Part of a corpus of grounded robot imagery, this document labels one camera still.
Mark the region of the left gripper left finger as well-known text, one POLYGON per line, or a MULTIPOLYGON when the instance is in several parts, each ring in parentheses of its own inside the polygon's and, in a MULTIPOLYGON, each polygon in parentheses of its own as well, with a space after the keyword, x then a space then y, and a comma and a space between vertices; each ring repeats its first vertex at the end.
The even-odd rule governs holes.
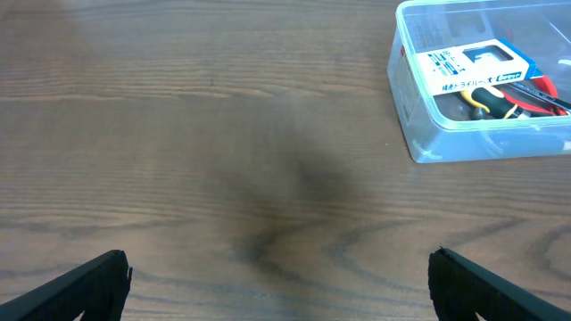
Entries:
POLYGON ((132 281, 124 251, 111 250, 1 305, 2 321, 120 321, 132 281))

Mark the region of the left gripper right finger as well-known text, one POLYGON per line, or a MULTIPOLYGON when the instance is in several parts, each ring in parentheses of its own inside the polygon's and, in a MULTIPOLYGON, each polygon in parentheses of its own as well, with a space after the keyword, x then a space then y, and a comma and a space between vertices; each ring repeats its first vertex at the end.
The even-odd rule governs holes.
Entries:
POLYGON ((570 321, 570 313, 447 248, 429 256, 428 288, 440 321, 570 321))

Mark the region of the red handled cutting pliers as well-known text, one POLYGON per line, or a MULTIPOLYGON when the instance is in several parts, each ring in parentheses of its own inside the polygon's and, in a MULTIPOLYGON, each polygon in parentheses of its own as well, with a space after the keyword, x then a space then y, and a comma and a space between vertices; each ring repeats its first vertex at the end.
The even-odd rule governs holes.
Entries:
POLYGON ((512 91, 534 99, 538 104, 526 103, 512 95, 502 91, 507 101, 501 106, 500 116, 502 119, 527 119, 545 116, 569 116, 570 103, 561 100, 557 88, 546 76, 533 78, 533 86, 522 82, 508 83, 512 91))

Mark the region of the yellow black stubby screwdriver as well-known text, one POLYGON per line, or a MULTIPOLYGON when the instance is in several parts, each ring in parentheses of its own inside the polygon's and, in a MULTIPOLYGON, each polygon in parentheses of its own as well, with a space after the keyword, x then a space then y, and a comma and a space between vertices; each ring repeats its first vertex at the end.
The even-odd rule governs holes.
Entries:
POLYGON ((478 87, 461 91, 460 96, 472 110, 472 120, 485 119, 528 119, 531 113, 516 103, 509 101, 501 90, 494 86, 478 87))

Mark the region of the clear plastic container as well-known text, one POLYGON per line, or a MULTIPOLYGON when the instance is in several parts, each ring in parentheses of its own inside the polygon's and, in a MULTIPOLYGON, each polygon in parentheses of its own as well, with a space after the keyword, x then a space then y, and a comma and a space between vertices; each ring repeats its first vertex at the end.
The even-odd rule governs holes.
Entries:
MULTIPOLYGON (((431 95, 417 54, 505 39, 537 63, 570 103, 570 4, 536 1, 406 1, 396 10, 387 65, 393 99, 412 159, 419 163, 567 154, 570 115, 472 120, 460 92, 431 95)), ((538 104, 496 85, 518 100, 538 104)))

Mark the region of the blue white screwdriver set box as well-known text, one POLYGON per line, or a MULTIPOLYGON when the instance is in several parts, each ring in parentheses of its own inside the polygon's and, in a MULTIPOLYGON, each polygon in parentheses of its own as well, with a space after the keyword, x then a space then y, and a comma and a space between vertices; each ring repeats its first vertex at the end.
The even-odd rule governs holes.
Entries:
POLYGON ((431 95, 447 95, 543 76, 534 60, 505 39, 418 53, 417 60, 431 95))

